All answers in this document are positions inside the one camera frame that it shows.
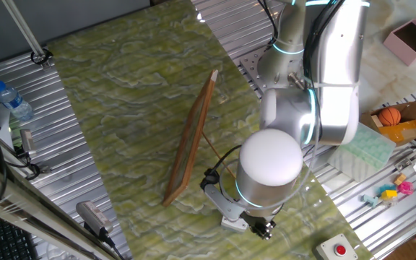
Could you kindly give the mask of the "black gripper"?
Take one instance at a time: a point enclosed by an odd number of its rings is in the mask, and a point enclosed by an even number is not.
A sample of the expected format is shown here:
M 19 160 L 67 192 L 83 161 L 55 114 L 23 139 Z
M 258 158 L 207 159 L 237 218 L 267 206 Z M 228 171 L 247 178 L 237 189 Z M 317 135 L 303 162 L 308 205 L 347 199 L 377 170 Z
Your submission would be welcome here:
M 246 212 L 242 213 L 242 218 L 247 224 L 253 228 L 255 233 L 263 240 L 269 240 L 272 236 L 271 232 L 275 228 L 276 224 L 273 220 L 268 220 L 264 217 L 253 217 Z

